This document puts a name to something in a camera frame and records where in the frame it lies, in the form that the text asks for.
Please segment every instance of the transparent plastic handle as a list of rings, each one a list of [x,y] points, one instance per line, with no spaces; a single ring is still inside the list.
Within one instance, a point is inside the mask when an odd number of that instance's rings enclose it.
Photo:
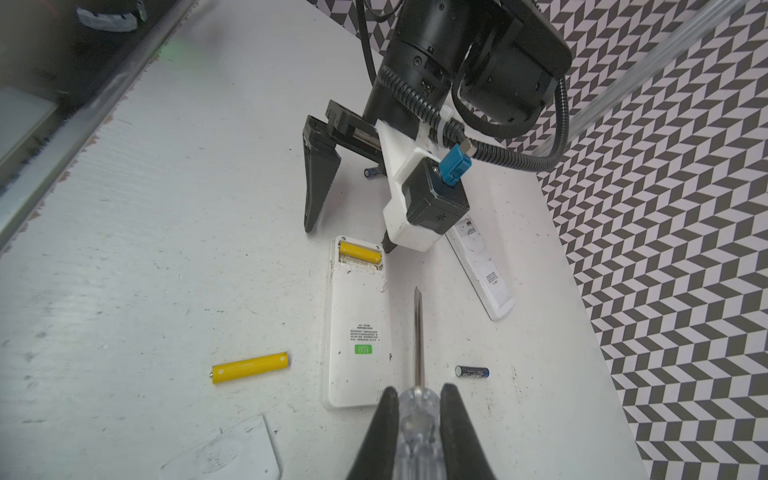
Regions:
[[[415,386],[399,397],[400,423],[393,480],[445,480],[440,396]]]

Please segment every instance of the black and white patterned backdrop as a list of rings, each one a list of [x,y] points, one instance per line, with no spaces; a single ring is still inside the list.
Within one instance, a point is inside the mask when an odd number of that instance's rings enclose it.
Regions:
[[[356,31],[351,0],[312,3]],[[539,3],[574,114],[706,1]],[[652,479],[768,478],[767,12],[748,1],[539,176]],[[385,49],[392,25],[368,26]]]

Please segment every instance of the blue connector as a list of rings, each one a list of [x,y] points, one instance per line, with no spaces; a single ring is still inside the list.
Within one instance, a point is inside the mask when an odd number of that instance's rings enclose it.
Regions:
[[[439,165],[442,181],[453,187],[472,166],[472,159],[458,145],[454,145]]]

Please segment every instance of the robotic arm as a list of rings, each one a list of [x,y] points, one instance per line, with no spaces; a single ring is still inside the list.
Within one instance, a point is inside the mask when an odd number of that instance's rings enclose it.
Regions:
[[[396,245],[427,251],[469,211],[460,177],[471,158],[534,172],[559,163],[568,147],[564,76],[572,55],[529,0],[402,0],[377,74],[364,1],[356,0],[356,7],[371,94],[362,117],[331,101],[327,123],[307,118],[304,228],[314,228],[333,182],[341,161],[338,144],[378,164],[366,169],[366,177],[388,177],[385,251]],[[374,18],[386,20],[393,12]],[[443,107],[449,92],[461,120]],[[553,97],[557,128],[547,157],[465,134],[469,126],[498,139],[519,137]]]

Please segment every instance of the patterned wall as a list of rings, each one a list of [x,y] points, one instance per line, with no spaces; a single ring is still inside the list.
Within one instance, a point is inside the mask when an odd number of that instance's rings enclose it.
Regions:
[[[706,1],[539,3],[575,55],[574,114]],[[351,0],[316,4],[356,30]],[[652,479],[768,478],[766,11],[747,2],[540,175]],[[374,48],[390,28],[369,22]]]

